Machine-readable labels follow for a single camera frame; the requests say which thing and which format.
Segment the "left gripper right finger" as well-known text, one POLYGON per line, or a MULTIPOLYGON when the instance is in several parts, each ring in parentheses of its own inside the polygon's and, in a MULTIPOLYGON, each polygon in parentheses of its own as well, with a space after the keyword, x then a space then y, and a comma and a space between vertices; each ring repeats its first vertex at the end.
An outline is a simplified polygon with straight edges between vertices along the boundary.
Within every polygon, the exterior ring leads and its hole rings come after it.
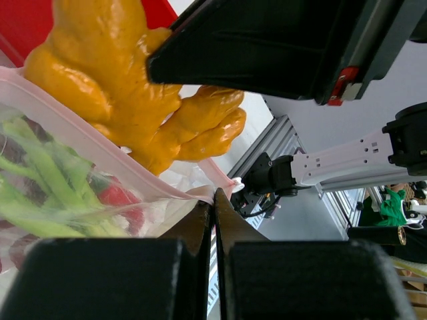
POLYGON ((215 193, 222 319, 415 319, 394 266, 368 241, 270 241, 215 193))

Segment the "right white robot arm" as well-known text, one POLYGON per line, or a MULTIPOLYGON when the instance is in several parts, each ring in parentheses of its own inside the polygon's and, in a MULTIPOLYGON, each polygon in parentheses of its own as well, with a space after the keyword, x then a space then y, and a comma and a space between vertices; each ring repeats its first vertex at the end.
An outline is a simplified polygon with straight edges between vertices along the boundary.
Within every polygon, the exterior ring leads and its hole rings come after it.
MULTIPOLYGON (((318 105, 360 99, 404 43, 426 41, 425 1, 196 1, 147 60, 152 83, 218 85, 318 105)), ((244 191, 294 196, 370 172, 426 174, 426 104, 383 128, 324 151, 248 170, 244 191)))

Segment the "clear zip top bag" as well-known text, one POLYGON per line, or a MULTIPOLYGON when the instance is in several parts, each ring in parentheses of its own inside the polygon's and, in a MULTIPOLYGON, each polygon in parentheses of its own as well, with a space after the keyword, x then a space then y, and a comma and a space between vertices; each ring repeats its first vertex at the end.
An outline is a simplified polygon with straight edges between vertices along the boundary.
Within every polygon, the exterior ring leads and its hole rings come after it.
POLYGON ((216 189, 243 188, 211 159, 156 177, 82 118, 1 68, 1 294, 51 237, 159 237, 216 189))

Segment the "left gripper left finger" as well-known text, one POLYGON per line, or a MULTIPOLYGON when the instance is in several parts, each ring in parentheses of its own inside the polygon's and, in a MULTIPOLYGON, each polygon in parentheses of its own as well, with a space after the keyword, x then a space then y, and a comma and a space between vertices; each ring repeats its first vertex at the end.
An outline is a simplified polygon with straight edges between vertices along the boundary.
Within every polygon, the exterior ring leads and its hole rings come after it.
POLYGON ((48 239, 30 250, 2 319, 205 319, 211 207, 154 238, 48 239))

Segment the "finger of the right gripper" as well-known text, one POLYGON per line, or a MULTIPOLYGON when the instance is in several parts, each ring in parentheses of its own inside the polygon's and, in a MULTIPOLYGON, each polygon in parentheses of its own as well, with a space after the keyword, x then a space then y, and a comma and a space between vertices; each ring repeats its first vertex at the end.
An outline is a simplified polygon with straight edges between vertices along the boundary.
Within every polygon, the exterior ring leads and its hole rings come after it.
POLYGON ((147 60, 157 84, 326 103, 365 1, 194 1, 147 60))

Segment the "yellow ginger toy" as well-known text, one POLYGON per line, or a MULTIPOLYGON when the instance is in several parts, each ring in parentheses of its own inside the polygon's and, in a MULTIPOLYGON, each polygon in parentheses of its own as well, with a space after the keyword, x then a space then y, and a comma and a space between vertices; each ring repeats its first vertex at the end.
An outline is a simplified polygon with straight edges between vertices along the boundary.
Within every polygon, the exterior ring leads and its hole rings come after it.
POLYGON ((246 122, 242 91, 204 85, 181 98, 180 85, 149 82, 147 58, 170 33, 147 26, 140 1, 54 1, 23 74, 159 175, 225 154, 246 122))

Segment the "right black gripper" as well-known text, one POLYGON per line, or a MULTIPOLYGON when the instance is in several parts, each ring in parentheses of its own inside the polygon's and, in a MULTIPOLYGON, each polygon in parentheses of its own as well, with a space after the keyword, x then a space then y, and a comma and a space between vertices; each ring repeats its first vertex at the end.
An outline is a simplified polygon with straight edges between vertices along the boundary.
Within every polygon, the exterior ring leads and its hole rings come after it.
POLYGON ((326 89, 327 105, 360 100, 383 79, 405 42, 426 42, 425 1, 367 1, 326 89))

